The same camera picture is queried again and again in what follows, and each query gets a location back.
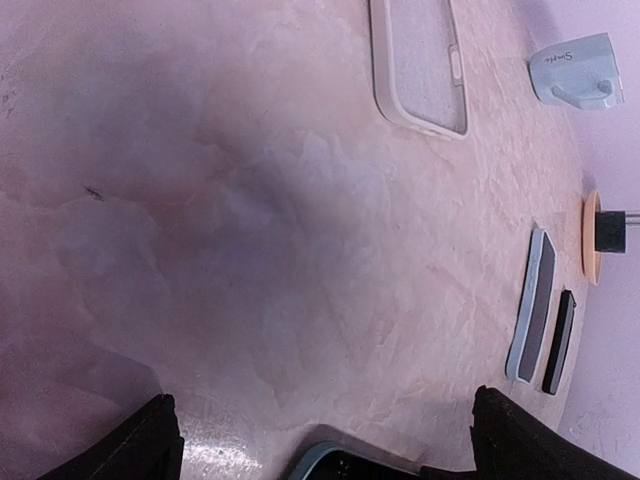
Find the light blue phone case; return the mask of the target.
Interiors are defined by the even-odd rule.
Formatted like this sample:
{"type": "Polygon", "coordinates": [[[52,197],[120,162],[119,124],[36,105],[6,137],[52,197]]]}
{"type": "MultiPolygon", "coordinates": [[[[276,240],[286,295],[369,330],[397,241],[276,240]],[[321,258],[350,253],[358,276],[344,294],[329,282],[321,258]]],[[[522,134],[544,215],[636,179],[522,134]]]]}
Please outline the light blue phone case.
{"type": "Polygon", "coordinates": [[[531,234],[526,275],[514,331],[506,361],[506,376],[530,384],[545,336],[556,268],[556,250],[543,228],[531,234]]]}

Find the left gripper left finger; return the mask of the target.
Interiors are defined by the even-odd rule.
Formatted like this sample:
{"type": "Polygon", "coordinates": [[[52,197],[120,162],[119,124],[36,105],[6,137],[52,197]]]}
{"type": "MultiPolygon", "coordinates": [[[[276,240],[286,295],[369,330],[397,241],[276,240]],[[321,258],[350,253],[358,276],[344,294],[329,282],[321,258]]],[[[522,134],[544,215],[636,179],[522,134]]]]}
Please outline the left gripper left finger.
{"type": "Polygon", "coordinates": [[[174,397],[158,394],[102,440],[42,478],[178,479],[183,452],[174,397]]]}

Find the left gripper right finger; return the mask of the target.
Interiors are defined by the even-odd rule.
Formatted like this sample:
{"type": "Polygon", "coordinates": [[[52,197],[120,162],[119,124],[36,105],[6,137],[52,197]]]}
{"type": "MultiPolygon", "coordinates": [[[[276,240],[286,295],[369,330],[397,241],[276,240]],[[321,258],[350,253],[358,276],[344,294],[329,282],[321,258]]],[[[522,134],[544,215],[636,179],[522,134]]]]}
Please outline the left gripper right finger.
{"type": "Polygon", "coordinates": [[[631,479],[570,443],[496,388],[475,393],[471,439],[480,479],[631,479]]]}

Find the clear phone case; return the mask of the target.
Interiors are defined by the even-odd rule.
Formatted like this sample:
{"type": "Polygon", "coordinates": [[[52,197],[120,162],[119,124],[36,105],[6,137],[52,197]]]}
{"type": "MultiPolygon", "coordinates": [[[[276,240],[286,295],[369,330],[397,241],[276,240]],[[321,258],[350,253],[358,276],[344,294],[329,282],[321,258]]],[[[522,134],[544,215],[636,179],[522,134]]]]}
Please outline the clear phone case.
{"type": "Polygon", "coordinates": [[[374,94],[390,122],[427,135],[468,135],[468,98],[449,1],[369,3],[374,94]]]}

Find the black phone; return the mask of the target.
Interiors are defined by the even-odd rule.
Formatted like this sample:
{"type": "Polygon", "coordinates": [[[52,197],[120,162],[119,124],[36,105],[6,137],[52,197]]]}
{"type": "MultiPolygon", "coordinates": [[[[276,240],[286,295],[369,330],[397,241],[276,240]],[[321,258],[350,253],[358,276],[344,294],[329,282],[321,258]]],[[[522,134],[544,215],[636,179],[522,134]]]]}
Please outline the black phone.
{"type": "Polygon", "coordinates": [[[402,480],[419,479],[408,472],[353,452],[334,442],[324,441],[307,449],[291,471],[289,480],[402,480]]]}

